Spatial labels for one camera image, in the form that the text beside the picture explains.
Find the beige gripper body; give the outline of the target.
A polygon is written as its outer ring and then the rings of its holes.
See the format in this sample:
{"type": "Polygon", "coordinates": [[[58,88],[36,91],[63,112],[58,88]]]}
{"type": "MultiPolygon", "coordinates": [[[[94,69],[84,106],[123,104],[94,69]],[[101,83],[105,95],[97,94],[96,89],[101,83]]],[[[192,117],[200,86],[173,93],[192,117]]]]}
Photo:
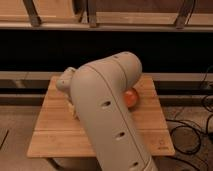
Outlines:
{"type": "Polygon", "coordinates": [[[56,81],[56,88],[63,92],[63,93],[69,93],[70,92],[70,85],[71,85],[71,79],[75,73],[76,69],[73,67],[68,67],[59,77],[59,79],[56,81]]]}

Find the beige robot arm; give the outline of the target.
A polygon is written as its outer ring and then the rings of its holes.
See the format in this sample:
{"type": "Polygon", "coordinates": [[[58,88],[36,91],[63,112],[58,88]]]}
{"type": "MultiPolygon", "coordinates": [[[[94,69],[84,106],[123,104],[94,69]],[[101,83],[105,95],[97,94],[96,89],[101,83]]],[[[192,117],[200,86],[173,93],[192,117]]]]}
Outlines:
{"type": "Polygon", "coordinates": [[[121,52],[69,67],[56,83],[74,106],[102,171],[158,171],[124,101],[141,73],[138,57],[121,52]]]}

